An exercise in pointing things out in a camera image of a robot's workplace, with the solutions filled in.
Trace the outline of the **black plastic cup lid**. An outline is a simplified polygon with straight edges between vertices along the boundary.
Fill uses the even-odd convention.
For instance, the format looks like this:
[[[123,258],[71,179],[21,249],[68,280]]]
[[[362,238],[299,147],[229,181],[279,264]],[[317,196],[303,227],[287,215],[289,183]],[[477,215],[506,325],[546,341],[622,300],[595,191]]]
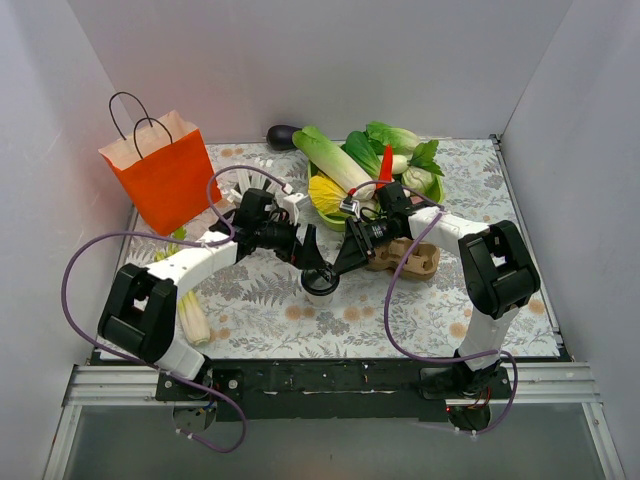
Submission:
[[[334,292],[340,282],[340,276],[334,272],[331,280],[324,280],[318,277],[315,270],[304,270],[301,274],[301,286],[306,291],[321,295],[322,293]]]

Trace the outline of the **white paper coffee cup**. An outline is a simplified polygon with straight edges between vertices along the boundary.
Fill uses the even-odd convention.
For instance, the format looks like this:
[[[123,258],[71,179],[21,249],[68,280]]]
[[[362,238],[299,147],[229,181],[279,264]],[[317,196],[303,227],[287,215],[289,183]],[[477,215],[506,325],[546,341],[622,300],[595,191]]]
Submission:
[[[316,295],[315,293],[306,291],[305,296],[312,306],[318,308],[328,308],[334,298],[334,293],[330,292]]]

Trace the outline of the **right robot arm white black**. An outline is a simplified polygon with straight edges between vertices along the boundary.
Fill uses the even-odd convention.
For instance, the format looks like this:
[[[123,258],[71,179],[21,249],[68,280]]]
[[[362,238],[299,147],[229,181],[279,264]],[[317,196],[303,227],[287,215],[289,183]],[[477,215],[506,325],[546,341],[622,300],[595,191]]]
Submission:
[[[422,372],[421,383],[431,395],[479,395],[507,356],[502,345],[511,322],[540,288],[520,231],[510,221],[488,225],[447,213],[429,200],[413,203],[398,182],[383,184],[376,197],[378,218],[347,219],[336,260],[304,269],[302,288],[312,301],[330,299],[341,275],[368,266],[397,239],[410,240],[411,250],[428,243],[457,256],[473,304],[471,320],[453,357],[432,359],[437,368]]]

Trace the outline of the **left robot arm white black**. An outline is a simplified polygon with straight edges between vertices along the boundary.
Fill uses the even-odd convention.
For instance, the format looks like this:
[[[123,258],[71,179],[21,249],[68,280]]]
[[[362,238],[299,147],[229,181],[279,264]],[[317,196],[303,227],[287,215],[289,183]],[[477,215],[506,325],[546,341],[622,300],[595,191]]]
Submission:
[[[205,398],[213,377],[203,369],[205,356],[175,334],[178,302],[215,272],[257,249],[271,250],[303,272],[327,276],[330,267],[317,246],[316,227],[308,225],[304,239],[297,237],[299,204],[305,198],[291,193],[277,201],[272,193],[250,188],[240,205],[221,215],[192,247],[144,267],[121,267],[99,320],[99,336],[179,376],[178,387],[188,398]]]

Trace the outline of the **green plastic basket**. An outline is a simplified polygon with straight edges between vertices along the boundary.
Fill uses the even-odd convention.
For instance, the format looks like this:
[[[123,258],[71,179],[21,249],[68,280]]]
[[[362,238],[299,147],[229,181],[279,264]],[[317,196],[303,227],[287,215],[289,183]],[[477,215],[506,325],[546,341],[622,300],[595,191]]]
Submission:
[[[308,165],[308,177],[309,179],[314,176],[314,175],[325,175],[326,177],[328,177],[326,174],[324,174],[322,171],[320,171],[312,162],[309,162]],[[434,185],[431,187],[431,189],[429,190],[426,196],[427,198],[429,198],[430,200],[436,202],[436,203],[441,203],[442,200],[444,199],[444,191],[443,191],[443,187],[442,187],[442,178],[443,176],[436,176],[436,182],[434,183]],[[321,219],[325,222],[325,224],[332,230],[335,231],[343,231],[344,230],[344,223],[345,223],[345,219],[346,217],[342,218],[342,217],[331,217],[331,216],[325,216],[321,213],[319,213],[317,211],[317,213],[320,215]]]

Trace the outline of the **grey straw holder cup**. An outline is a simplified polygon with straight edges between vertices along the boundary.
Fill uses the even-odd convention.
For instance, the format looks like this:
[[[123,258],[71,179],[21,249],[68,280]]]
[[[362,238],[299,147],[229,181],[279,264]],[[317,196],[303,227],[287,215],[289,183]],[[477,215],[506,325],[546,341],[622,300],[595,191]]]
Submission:
[[[242,199],[244,198],[244,194],[247,192],[246,189],[242,189],[239,185],[236,185],[235,187],[233,187],[230,190],[230,198],[231,201],[236,205],[239,206],[242,202]]]

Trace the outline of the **cardboard cup carrier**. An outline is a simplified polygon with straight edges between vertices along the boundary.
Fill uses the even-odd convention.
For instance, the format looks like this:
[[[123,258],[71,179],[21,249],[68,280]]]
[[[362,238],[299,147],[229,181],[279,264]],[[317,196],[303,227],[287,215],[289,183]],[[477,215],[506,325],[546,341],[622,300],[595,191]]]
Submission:
[[[375,249],[375,257],[366,266],[370,271],[394,272],[411,247],[412,240],[401,238]],[[402,266],[401,278],[427,281],[436,273],[440,249],[429,243],[419,243]]]

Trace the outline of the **yellow cabbage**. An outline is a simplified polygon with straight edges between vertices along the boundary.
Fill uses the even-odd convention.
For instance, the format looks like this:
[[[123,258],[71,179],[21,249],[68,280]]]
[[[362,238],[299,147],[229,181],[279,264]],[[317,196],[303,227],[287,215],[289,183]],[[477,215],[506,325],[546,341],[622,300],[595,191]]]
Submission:
[[[341,204],[347,199],[347,193],[325,175],[314,175],[309,179],[308,193],[316,210],[331,217],[353,216],[353,211],[342,211]]]

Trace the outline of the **orange carrot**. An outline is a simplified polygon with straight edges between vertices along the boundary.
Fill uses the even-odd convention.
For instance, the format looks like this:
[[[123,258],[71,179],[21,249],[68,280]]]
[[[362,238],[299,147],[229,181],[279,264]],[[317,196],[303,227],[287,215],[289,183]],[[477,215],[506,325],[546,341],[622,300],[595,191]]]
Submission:
[[[383,158],[381,161],[380,172],[378,175],[378,182],[376,189],[381,189],[388,183],[393,181],[393,150],[391,145],[385,147]]]

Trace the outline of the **pale green round cabbage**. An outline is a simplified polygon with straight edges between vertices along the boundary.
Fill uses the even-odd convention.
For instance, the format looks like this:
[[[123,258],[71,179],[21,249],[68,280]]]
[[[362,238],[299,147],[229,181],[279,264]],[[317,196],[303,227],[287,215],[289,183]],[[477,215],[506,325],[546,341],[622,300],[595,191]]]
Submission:
[[[427,195],[431,187],[436,182],[434,174],[419,167],[410,166],[401,176],[402,183],[419,192]]]

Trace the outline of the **white radish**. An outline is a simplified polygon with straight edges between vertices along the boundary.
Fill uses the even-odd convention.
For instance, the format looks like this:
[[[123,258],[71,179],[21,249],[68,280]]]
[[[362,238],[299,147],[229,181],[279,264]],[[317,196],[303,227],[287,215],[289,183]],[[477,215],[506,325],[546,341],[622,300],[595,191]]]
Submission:
[[[394,154],[392,161],[392,177],[396,182],[405,184],[404,174],[409,168],[409,158],[405,155]]]

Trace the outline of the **floral tablecloth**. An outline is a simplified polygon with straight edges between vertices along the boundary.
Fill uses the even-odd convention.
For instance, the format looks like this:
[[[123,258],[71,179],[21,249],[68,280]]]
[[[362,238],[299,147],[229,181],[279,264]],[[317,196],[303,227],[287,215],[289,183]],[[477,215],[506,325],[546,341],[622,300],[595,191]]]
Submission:
[[[215,170],[236,164],[258,166],[307,192],[307,158],[297,151],[278,153],[266,144],[210,145]],[[473,221],[517,224],[511,195],[493,143],[440,140],[436,162],[447,210]],[[333,262],[342,233],[332,231],[309,203],[300,209],[306,224],[317,226],[324,258]],[[164,242],[127,238],[121,263],[144,266]],[[448,357],[461,344],[473,305],[465,291],[459,259],[440,250],[435,275],[427,281],[398,279],[390,304],[393,337],[419,356]],[[217,272],[196,288],[207,316],[211,342],[199,350],[211,358],[374,358],[401,356],[388,341],[383,306],[393,272],[359,269],[342,276],[328,308],[310,304],[300,272],[270,251],[256,250],[239,264]],[[518,358],[560,355],[556,333],[541,293],[533,295],[514,318],[503,349]]]

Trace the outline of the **napa cabbage long green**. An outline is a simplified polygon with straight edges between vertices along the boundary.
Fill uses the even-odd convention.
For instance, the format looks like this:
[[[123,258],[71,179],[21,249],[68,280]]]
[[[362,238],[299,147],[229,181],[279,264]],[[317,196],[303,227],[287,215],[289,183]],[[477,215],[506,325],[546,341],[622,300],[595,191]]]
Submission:
[[[317,127],[305,126],[292,134],[297,149],[345,192],[356,189],[354,198],[370,200],[375,186],[365,185],[371,177],[336,143],[326,137]]]

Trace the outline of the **bok choy dark green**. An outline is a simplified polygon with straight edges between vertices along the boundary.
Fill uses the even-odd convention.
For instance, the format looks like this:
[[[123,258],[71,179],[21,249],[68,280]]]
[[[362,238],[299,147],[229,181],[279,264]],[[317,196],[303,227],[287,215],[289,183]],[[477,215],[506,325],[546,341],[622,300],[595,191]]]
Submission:
[[[370,145],[368,137],[363,132],[350,132],[341,149],[372,179],[379,177],[382,160]]]

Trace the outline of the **leafy green herb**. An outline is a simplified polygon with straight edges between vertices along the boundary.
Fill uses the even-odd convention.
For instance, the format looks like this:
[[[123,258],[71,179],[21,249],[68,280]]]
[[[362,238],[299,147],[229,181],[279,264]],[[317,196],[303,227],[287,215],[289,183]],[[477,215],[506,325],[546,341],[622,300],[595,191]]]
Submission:
[[[436,139],[419,143],[413,151],[409,165],[423,169],[436,176],[443,176],[444,173],[441,167],[435,161],[438,146],[439,141]]]

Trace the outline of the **dark purple eggplant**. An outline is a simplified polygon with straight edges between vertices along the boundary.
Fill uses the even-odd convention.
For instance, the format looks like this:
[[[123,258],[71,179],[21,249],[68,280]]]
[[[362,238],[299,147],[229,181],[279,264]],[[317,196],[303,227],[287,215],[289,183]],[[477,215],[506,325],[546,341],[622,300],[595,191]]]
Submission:
[[[300,130],[300,127],[290,125],[273,125],[266,133],[267,144],[275,151],[295,150],[293,135]]]

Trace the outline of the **green celery stalk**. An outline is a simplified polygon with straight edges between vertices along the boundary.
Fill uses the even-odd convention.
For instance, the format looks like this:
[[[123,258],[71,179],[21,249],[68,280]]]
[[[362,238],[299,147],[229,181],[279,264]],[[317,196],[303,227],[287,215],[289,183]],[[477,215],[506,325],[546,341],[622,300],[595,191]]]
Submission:
[[[181,226],[171,234],[177,240],[185,240],[186,228]],[[154,261],[161,261],[177,253],[179,245],[169,243],[165,248],[154,254]],[[177,303],[177,314],[186,340],[193,346],[201,346],[211,340],[209,322],[201,308],[200,302],[193,290],[189,290]]]

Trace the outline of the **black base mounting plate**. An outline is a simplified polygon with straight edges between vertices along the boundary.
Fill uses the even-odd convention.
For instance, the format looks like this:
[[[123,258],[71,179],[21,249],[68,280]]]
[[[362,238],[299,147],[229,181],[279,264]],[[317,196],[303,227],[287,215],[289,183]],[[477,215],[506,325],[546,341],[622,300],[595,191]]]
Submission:
[[[200,403],[220,422],[238,418],[414,419],[445,422],[447,404],[459,400],[483,411],[512,393],[508,369],[466,375],[458,364],[433,365],[406,358],[212,360],[197,382],[224,399],[160,375],[158,401]]]

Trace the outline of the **aluminium frame rail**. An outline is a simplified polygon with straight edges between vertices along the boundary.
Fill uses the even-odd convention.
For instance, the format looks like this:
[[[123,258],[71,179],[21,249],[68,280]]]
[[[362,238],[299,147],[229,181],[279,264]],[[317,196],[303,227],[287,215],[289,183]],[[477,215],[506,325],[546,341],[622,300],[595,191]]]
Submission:
[[[600,403],[600,389],[585,362],[519,363],[515,401],[522,404]],[[159,374],[146,367],[76,367],[63,404],[141,406],[163,403]]]

